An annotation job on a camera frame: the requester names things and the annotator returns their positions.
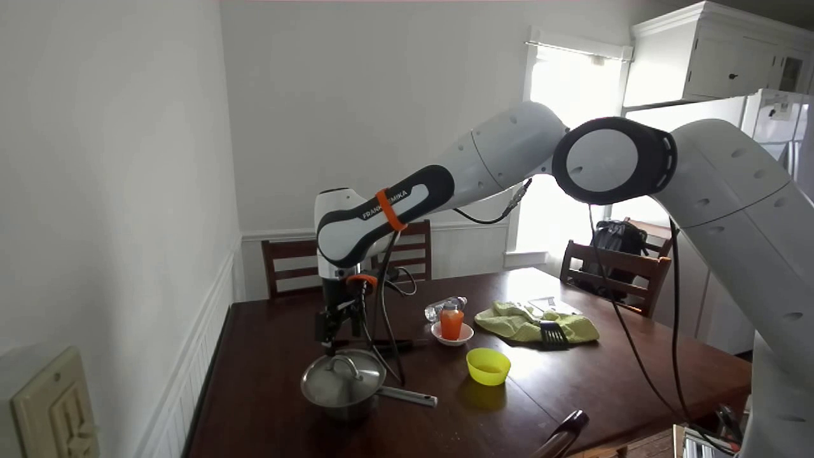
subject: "dark wood table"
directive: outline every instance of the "dark wood table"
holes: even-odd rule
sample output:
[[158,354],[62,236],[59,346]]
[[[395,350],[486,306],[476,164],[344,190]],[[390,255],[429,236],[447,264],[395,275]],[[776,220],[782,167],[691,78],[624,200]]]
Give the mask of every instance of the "dark wood table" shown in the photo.
[[[508,346],[479,331],[461,349],[441,346],[424,327],[427,302],[467,294],[467,322],[495,299],[556,294],[579,307],[601,331],[597,346],[539,350]],[[301,377],[321,356],[312,340],[317,297],[293,302],[236,302],[209,368],[200,403],[185,443],[190,458],[254,456],[528,456],[575,407],[589,424],[575,443],[589,448],[643,437],[677,416],[652,393],[614,307],[587,292],[568,290],[539,269],[474,275],[419,281],[414,297],[387,294],[397,339],[414,339],[403,354],[406,386],[441,396],[419,407],[381,396],[361,424],[326,420],[301,393]],[[677,403],[668,340],[672,331],[624,313],[652,378]],[[500,349],[512,359],[503,386],[479,386],[466,372],[466,350]],[[685,398],[691,414],[709,414],[722,402],[742,402],[750,367],[713,346],[679,339]]]

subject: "yellow bowl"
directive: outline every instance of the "yellow bowl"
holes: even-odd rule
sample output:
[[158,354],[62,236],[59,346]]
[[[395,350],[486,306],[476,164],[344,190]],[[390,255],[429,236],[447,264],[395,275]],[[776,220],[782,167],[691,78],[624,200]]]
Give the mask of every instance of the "yellow bowl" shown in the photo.
[[498,386],[507,381],[512,362],[494,349],[474,349],[466,354],[467,374],[483,386]]

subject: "green cloth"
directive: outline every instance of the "green cloth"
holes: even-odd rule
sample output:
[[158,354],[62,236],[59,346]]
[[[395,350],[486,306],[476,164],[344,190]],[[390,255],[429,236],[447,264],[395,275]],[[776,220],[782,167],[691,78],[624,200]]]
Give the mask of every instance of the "green cloth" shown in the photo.
[[516,344],[539,344],[539,322],[544,320],[555,320],[562,327],[568,344],[589,344],[601,339],[595,326],[579,311],[551,297],[521,302],[503,299],[476,316],[476,322],[481,327]]

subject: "window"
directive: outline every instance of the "window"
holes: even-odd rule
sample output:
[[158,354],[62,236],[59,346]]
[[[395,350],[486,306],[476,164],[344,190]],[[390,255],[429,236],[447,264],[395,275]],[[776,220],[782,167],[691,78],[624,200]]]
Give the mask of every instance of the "window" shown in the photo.
[[[550,46],[539,43],[528,63],[528,99],[559,113],[568,127],[595,117],[620,113],[625,49],[616,46]],[[666,220],[652,197],[607,205],[584,205],[559,190],[551,174],[534,174],[520,205],[514,252],[550,252],[559,257],[568,239],[587,241],[597,218]]]

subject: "pot lid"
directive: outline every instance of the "pot lid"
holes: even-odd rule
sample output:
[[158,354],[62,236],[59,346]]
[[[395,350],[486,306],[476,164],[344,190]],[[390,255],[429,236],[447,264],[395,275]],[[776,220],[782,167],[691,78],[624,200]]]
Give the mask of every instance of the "pot lid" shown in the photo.
[[381,364],[375,354],[340,349],[336,356],[312,362],[301,381],[302,396],[317,407],[352,407],[380,391]]

